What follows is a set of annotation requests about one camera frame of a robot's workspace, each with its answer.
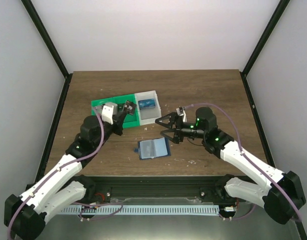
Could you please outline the green bin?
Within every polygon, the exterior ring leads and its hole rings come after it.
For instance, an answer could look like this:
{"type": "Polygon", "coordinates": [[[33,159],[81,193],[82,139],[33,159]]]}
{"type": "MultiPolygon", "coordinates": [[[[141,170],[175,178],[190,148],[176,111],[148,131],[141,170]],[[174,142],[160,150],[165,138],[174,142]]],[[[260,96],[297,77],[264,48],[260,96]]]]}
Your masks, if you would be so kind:
{"type": "MultiPolygon", "coordinates": [[[[126,101],[132,102],[136,104],[136,98],[134,94],[126,94],[126,95],[120,95],[120,96],[114,96],[113,102],[117,104],[117,111],[122,112],[124,105],[126,101]]],[[[123,122],[123,128],[134,128],[140,126],[140,120],[139,120],[139,114],[138,114],[138,108],[135,109],[134,114],[130,115],[127,114],[124,122],[123,122]]]]}
{"type": "Polygon", "coordinates": [[[92,100],[90,104],[91,105],[91,115],[95,116],[96,113],[98,113],[101,116],[103,105],[105,105],[106,103],[114,103],[117,105],[117,102],[115,101],[113,97],[92,100]]]}

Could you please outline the grey credit card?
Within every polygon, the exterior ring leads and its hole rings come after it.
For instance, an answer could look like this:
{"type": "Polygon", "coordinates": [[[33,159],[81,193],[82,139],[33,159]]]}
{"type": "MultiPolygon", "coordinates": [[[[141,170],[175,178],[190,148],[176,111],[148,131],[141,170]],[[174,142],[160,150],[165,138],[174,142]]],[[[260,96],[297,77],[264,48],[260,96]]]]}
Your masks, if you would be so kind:
{"type": "Polygon", "coordinates": [[[122,111],[129,115],[134,115],[136,109],[137,109],[137,105],[134,102],[127,100],[125,104],[123,105],[122,111]]]}

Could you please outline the white translucent bin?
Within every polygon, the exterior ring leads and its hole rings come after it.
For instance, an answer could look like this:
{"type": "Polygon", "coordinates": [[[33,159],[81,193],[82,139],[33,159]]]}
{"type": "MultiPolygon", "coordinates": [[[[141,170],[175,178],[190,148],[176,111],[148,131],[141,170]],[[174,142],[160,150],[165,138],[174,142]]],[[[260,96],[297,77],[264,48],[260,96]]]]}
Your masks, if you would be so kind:
{"type": "Polygon", "coordinates": [[[161,107],[158,100],[158,95],[155,90],[138,92],[134,94],[137,104],[137,112],[139,115],[139,122],[141,126],[154,124],[157,118],[162,116],[161,107]],[[138,101],[146,99],[155,99],[155,108],[139,109],[138,101]]]}

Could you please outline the blue card holder wallet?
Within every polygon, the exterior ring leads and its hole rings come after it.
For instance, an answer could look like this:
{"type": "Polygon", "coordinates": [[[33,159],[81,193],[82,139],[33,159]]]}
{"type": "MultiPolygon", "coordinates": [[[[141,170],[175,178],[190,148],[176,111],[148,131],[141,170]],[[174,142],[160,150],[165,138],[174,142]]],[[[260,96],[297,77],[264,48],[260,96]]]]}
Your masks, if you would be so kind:
{"type": "Polygon", "coordinates": [[[171,156],[170,144],[165,137],[139,141],[133,151],[138,154],[140,160],[171,156]]]}

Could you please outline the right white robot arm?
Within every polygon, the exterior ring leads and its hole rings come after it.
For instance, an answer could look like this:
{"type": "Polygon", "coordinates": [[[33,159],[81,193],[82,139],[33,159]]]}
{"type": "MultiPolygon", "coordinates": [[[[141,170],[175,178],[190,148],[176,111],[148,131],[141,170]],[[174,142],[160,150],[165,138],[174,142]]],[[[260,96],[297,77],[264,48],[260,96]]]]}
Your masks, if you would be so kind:
{"type": "Polygon", "coordinates": [[[161,135],[174,144],[184,138],[201,139],[204,149],[211,155],[235,166],[253,182],[230,176],[215,189],[216,197],[223,202],[230,198],[246,200],[265,210],[275,222],[302,220],[300,209],[306,204],[300,177],[293,171],[283,172],[242,147],[240,137],[233,138],[218,127],[217,117],[207,106],[195,112],[195,122],[187,122],[186,108],[179,107],[155,120],[165,130],[161,135]]]}

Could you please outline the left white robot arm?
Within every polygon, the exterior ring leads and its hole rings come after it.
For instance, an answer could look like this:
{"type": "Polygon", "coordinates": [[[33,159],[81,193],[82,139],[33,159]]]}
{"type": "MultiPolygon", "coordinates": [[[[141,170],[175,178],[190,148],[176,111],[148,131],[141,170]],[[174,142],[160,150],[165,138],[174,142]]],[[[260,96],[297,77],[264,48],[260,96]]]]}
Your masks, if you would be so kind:
{"type": "Polygon", "coordinates": [[[7,239],[18,236],[23,240],[35,240],[63,208],[94,202],[95,183],[78,173],[112,134],[123,134],[125,118],[133,115],[135,108],[128,101],[121,110],[112,102],[93,108],[94,114],[83,120],[80,132],[59,162],[21,195],[11,194],[5,200],[3,222],[7,227],[7,239]]]}

